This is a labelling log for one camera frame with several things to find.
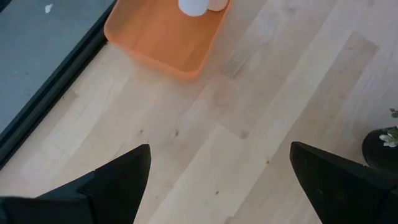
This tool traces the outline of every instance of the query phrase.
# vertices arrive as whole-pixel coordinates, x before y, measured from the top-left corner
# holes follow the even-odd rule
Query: plastic tray
[[[132,58],[184,80],[203,68],[231,6],[199,17],[185,15],[177,0],[119,0],[104,32]]]

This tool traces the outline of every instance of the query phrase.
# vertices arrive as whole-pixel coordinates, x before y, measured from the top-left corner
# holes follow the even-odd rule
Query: white speck
[[[51,11],[51,8],[52,8],[52,4],[46,5],[46,6],[44,7],[45,13],[49,13],[49,12]]]

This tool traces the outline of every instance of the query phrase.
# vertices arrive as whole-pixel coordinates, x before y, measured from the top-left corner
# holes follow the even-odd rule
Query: black door frame
[[[79,41],[65,60],[0,133],[0,169],[14,155],[56,102],[107,42],[104,24],[115,2]]]

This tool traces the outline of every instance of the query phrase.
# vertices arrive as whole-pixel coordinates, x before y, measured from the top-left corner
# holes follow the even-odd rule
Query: white container
[[[223,10],[227,4],[228,0],[209,0],[209,6],[207,8],[209,10],[218,12]]]
[[[178,0],[178,6],[188,16],[201,16],[207,11],[209,0]]]

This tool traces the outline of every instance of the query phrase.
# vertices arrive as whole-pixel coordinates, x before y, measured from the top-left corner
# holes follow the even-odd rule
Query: light wood flooring
[[[108,44],[0,171],[0,194],[40,195],[149,143],[136,223],[320,223],[290,143],[363,163],[365,135],[397,124],[397,41],[397,0],[234,0],[194,82]]]

